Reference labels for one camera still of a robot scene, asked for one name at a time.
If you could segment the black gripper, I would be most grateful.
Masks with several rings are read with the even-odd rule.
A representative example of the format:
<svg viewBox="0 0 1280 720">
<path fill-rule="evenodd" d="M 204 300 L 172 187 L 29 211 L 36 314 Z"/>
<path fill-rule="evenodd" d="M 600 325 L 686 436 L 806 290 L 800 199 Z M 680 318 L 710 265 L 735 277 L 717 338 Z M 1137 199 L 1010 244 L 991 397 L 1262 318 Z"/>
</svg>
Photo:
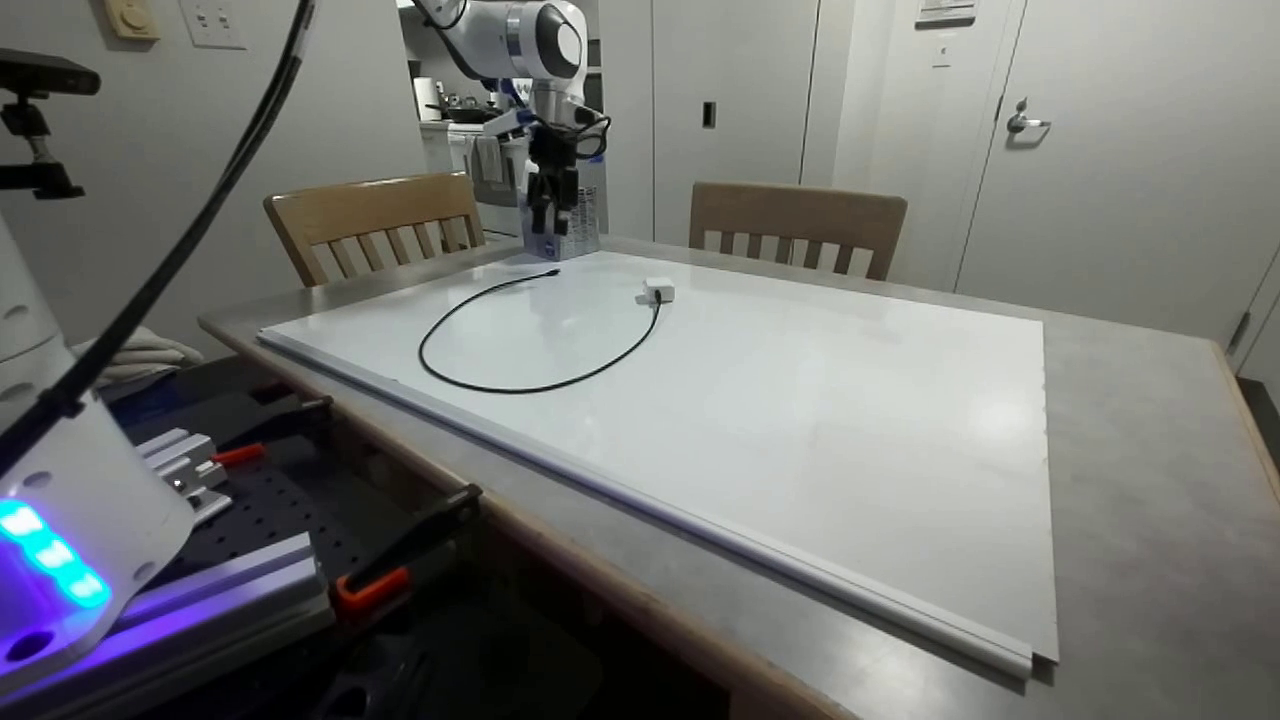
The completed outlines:
<svg viewBox="0 0 1280 720">
<path fill-rule="evenodd" d="M 581 150 L 575 133 L 558 125 L 538 125 L 530 138 L 530 227 L 538 240 L 558 233 L 562 240 L 581 237 Z"/>
</svg>

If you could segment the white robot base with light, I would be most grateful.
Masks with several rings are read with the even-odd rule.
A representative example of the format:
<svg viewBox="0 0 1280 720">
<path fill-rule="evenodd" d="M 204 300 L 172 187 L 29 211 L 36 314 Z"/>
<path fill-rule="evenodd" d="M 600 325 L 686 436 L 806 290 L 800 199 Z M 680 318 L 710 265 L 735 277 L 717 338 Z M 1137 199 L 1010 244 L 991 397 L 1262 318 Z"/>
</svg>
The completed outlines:
<svg viewBox="0 0 1280 720">
<path fill-rule="evenodd" d="M 64 332 L 0 218 L 0 424 L 74 362 Z M 0 701 L 96 648 L 197 527 L 103 401 L 88 393 L 0 467 Z"/>
</svg>

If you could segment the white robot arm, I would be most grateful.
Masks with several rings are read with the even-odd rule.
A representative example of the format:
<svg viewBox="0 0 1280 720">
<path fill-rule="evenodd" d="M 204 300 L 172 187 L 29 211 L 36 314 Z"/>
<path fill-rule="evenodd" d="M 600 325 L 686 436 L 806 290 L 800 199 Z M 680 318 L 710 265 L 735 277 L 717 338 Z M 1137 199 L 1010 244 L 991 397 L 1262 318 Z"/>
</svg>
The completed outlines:
<svg viewBox="0 0 1280 720">
<path fill-rule="evenodd" d="M 413 0 L 457 68 L 502 91 L 530 137 L 526 240 L 558 246 L 581 209 L 581 158 L 607 121 L 584 99 L 588 16 L 572 0 Z"/>
</svg>

